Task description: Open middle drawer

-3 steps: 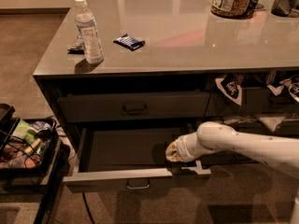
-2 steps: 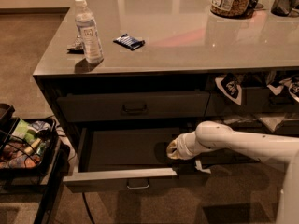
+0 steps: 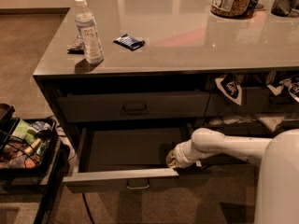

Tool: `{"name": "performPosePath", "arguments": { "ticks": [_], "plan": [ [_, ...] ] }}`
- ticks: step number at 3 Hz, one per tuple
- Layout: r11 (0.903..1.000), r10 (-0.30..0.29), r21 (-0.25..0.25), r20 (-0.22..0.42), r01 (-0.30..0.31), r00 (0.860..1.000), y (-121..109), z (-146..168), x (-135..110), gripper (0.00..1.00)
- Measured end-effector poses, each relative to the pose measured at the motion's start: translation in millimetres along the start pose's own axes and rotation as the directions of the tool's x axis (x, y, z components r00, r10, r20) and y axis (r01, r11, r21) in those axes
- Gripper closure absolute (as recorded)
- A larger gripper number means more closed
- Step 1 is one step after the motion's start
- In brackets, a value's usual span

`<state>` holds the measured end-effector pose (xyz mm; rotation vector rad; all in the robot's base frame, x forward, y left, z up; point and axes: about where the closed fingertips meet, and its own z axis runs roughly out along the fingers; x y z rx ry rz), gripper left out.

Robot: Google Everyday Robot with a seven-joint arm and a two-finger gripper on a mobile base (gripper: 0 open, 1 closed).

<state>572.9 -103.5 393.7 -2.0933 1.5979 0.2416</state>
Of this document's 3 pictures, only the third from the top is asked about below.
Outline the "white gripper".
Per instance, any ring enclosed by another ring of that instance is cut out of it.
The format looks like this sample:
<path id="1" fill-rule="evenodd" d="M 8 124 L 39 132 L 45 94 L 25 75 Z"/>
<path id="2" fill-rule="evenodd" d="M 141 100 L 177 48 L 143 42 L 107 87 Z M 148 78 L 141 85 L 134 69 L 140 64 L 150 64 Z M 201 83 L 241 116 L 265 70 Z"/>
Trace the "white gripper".
<path id="1" fill-rule="evenodd" d="M 192 143 L 192 140 L 182 142 L 176 145 L 174 150 L 171 150 L 166 158 L 165 163 L 169 168 L 187 168 L 203 156 L 203 153 L 197 150 Z"/>

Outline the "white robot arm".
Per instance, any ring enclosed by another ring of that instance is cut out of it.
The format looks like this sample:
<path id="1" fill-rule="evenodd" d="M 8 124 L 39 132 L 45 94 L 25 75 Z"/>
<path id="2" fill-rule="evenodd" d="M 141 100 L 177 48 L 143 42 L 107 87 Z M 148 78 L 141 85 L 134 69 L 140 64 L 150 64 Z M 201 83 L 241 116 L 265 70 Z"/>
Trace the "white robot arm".
<path id="1" fill-rule="evenodd" d="M 299 224 L 299 130 L 273 138 L 229 136 L 199 128 L 166 156 L 170 168 L 187 168 L 217 154 L 259 167 L 254 224 Z"/>

